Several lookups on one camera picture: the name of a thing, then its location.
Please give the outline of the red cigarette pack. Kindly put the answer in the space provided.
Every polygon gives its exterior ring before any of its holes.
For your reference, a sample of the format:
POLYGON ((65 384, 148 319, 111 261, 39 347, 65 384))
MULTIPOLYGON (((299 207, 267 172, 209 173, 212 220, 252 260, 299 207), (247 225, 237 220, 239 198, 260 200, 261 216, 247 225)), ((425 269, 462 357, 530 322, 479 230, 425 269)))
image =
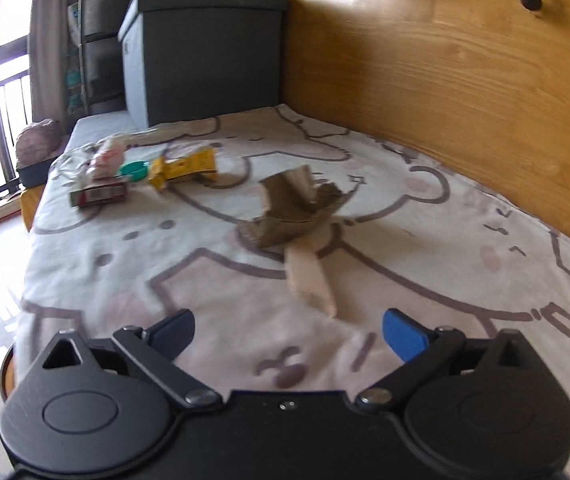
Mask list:
POLYGON ((128 197, 126 182, 109 182, 78 188, 69 194, 72 207, 85 208, 120 202, 128 197))

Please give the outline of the white red plastic bag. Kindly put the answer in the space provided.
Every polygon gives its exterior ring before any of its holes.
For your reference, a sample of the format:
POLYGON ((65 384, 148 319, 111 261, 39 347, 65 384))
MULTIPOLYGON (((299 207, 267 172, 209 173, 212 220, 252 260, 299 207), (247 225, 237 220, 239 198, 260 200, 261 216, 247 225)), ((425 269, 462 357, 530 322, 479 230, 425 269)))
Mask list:
POLYGON ((115 177, 124 163, 126 144, 117 139, 108 138, 97 150, 90 161, 86 175, 92 181, 111 179, 115 177))

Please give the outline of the torn brown cardboard piece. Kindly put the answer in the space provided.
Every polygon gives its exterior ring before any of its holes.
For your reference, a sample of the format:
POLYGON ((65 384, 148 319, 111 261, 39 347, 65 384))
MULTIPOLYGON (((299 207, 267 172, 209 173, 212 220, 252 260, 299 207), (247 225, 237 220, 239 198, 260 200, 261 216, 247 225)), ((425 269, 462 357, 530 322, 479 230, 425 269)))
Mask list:
POLYGON ((260 181, 262 214, 238 222, 239 235, 258 249, 289 243, 327 222, 354 195, 332 181, 314 179, 309 165, 260 181))

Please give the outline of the round wooden trash bin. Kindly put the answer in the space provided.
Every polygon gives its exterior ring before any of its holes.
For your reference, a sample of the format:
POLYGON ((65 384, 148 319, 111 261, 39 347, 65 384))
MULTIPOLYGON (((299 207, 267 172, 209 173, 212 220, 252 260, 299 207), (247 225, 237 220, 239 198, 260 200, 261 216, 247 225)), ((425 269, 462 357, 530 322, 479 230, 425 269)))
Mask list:
POLYGON ((0 366, 0 397, 4 402, 12 394, 16 385, 15 374, 15 346, 11 346, 0 366))

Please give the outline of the yellow cloth covered bag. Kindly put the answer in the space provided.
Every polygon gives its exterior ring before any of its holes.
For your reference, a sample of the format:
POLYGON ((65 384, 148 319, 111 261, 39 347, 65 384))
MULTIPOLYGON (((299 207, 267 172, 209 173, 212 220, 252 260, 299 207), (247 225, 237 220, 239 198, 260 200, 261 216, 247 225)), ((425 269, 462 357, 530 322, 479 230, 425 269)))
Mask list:
POLYGON ((20 194, 20 214, 27 231, 32 229, 34 217, 38 210, 38 204, 41 201, 44 188, 44 184, 36 186, 35 188, 25 188, 20 194))

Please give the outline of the dark blue box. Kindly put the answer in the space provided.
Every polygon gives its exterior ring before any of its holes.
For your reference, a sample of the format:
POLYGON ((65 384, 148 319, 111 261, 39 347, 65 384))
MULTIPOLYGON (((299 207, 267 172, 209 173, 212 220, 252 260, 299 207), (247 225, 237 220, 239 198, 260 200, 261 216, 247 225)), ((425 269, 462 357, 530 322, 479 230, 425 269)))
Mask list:
POLYGON ((17 174, 20 183, 24 188, 38 188, 41 185, 46 185, 50 167, 56 158, 49 158, 37 162, 36 164, 17 168, 17 174))

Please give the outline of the purple plush cushion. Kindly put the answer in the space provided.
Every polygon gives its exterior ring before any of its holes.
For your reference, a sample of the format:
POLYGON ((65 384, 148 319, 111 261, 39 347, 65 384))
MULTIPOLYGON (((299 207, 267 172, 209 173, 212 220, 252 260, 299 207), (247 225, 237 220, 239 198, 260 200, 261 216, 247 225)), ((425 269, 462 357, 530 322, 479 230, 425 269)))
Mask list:
POLYGON ((32 122, 24 128, 16 140, 17 167, 27 167, 44 162, 64 143, 60 123, 52 118, 32 122))

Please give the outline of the cartoon print bed sheet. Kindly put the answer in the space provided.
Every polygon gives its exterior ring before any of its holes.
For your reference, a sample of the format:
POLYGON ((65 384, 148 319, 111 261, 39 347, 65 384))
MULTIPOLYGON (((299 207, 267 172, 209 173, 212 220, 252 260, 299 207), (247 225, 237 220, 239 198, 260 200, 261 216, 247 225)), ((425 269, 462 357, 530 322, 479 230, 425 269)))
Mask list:
MULTIPOLYGON (((401 361, 399 309, 518 330, 570 397, 570 238, 440 162, 286 105, 80 120, 36 208, 15 362, 182 309, 176 364, 219 392, 355 394, 401 361)), ((567 464, 570 477, 570 457, 567 464)))

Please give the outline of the yellow paper box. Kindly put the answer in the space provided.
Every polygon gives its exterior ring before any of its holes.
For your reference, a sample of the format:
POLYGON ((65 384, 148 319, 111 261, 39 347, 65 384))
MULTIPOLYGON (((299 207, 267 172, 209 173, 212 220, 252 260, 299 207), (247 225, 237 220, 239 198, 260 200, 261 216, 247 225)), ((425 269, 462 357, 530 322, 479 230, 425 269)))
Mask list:
POLYGON ((154 159, 148 168, 148 183, 162 191, 170 181, 200 174, 215 176, 217 172, 215 150, 202 148, 177 159, 163 156, 154 159))

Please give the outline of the teal round lid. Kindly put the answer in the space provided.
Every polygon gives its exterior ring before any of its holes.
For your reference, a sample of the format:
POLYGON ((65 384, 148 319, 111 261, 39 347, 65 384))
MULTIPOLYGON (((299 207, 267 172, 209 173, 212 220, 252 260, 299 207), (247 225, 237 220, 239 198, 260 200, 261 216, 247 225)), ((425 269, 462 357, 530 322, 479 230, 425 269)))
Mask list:
POLYGON ((130 182, 140 182, 148 177, 149 164, 143 160, 127 162, 118 171, 118 176, 128 179, 130 182))

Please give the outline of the brown curtain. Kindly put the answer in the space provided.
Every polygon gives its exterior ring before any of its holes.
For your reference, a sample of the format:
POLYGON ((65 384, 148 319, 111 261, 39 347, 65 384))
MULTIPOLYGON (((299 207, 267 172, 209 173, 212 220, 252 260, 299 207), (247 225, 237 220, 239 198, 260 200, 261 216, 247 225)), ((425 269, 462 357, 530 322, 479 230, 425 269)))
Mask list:
POLYGON ((68 6, 78 0, 32 0, 28 55, 32 116, 53 119, 66 128, 66 75, 71 46, 68 6))

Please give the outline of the wooden headboard panel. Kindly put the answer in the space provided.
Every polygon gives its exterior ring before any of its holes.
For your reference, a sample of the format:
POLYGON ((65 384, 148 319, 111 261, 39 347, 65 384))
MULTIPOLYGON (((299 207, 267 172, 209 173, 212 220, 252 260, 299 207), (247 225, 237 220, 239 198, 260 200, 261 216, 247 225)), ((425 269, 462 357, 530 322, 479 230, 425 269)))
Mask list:
POLYGON ((570 0, 290 0, 286 102, 417 148, 570 237, 570 0))

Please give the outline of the grey storage box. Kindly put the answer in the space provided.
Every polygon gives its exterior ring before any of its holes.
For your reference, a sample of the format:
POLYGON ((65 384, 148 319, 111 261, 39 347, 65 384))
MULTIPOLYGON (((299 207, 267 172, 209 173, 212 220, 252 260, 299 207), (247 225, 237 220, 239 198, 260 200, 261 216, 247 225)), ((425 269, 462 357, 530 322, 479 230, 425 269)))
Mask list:
POLYGON ((120 26, 137 128, 280 102, 288 0, 132 0, 120 26))

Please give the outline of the black drawer shelf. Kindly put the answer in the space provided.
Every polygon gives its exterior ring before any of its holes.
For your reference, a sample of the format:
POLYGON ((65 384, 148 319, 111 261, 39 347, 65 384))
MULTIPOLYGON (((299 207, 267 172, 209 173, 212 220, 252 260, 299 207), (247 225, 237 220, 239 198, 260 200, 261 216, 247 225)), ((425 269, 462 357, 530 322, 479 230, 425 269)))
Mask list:
POLYGON ((130 0, 79 0, 79 62, 87 114, 124 107, 118 31, 130 0))

